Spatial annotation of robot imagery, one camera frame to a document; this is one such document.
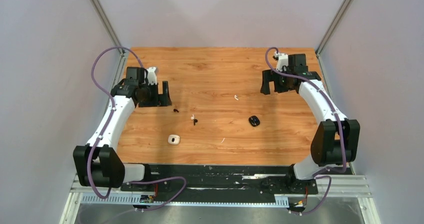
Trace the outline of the white earbud charging case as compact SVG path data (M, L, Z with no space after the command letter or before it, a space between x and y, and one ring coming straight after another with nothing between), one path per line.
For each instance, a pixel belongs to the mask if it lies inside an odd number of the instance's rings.
M178 145L181 141L181 138L179 135L169 135L167 142L171 145Z

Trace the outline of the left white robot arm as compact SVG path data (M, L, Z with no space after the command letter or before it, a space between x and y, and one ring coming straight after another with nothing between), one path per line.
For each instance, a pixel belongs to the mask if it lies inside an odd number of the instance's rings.
M172 102L169 84L162 82L159 91L157 67L129 67L126 76L109 93L107 111L98 128L83 146L76 146L73 160L82 186L119 188L134 182L140 190L153 185L152 175L143 164L123 163L116 149L128 118L136 108L166 107Z

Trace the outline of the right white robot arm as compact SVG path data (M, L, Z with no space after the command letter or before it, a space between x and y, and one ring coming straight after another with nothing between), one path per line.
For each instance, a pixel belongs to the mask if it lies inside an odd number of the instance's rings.
M309 70L305 54L276 50L272 57L277 64L262 72L261 93L271 93L271 82L276 93L295 91L307 103L318 125L310 154L292 166L293 174L285 180L286 188L298 193L305 187L305 180L329 170L346 171L347 164L356 159L361 127L357 120L348 118L336 107L320 75Z

